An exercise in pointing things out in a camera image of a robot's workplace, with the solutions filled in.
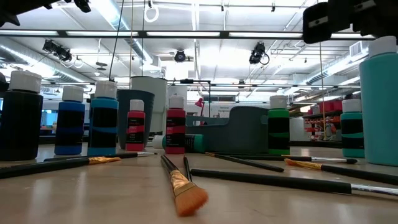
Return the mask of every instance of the black paint bottle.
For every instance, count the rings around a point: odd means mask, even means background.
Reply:
[[[39,147],[43,96],[42,77],[30,72],[11,73],[9,90],[4,93],[0,126],[0,160],[35,159]]]

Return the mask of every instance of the white bottle cap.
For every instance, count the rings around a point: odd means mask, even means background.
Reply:
[[[397,53],[396,37],[380,37],[369,44],[369,58],[384,53]]]
[[[362,104],[360,99],[343,100],[343,113],[346,112],[362,112]]]
[[[163,149],[163,137],[164,136],[154,136],[152,140],[152,147],[155,149]]]
[[[269,98],[270,109],[286,109],[287,96],[271,96]]]
[[[130,100],[130,110],[144,111],[144,102],[142,100]]]
[[[32,72],[12,71],[10,79],[10,90],[28,90],[40,93],[42,77]]]
[[[97,81],[95,85],[95,97],[109,97],[116,99],[118,85],[110,81]]]
[[[84,89],[78,86],[64,86],[62,93],[62,100],[73,100],[83,102]]]
[[[182,97],[182,96],[171,96],[170,99],[169,99],[169,108],[184,109],[184,97]]]

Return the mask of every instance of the gray container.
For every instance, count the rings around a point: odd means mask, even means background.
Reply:
[[[142,100],[144,102],[144,145],[146,146],[150,132],[150,121],[152,120],[155,95],[153,93],[140,90],[118,90],[116,98],[119,101],[118,139],[120,148],[126,149],[127,113],[130,111],[130,100]]]
[[[186,133],[202,134],[211,152],[268,153],[267,115],[268,109],[235,106],[227,123],[187,126]]]

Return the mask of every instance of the teal paint bottle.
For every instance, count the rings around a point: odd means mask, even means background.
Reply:
[[[361,100],[343,100],[343,114],[340,116],[340,120],[343,155],[364,158]]]
[[[98,81],[95,98],[91,101],[90,130],[87,155],[113,155],[116,153],[116,130],[119,102],[116,100],[115,82]]]
[[[388,166],[398,166],[396,44],[393,36],[372,41],[369,59],[359,66],[365,157],[370,163]]]

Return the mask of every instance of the blue paint bottle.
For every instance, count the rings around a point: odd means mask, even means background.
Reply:
[[[398,166],[397,39],[381,37],[369,45],[369,59],[359,66],[366,160]]]
[[[115,82],[98,81],[95,98],[90,105],[90,134],[87,154],[113,155],[116,153],[116,129],[119,102]]]
[[[362,106],[360,99],[343,100],[341,143],[345,157],[365,157]]]
[[[58,106],[57,132],[55,133],[56,155],[78,155],[83,142],[85,120],[84,89],[78,86],[63,87],[62,100]]]

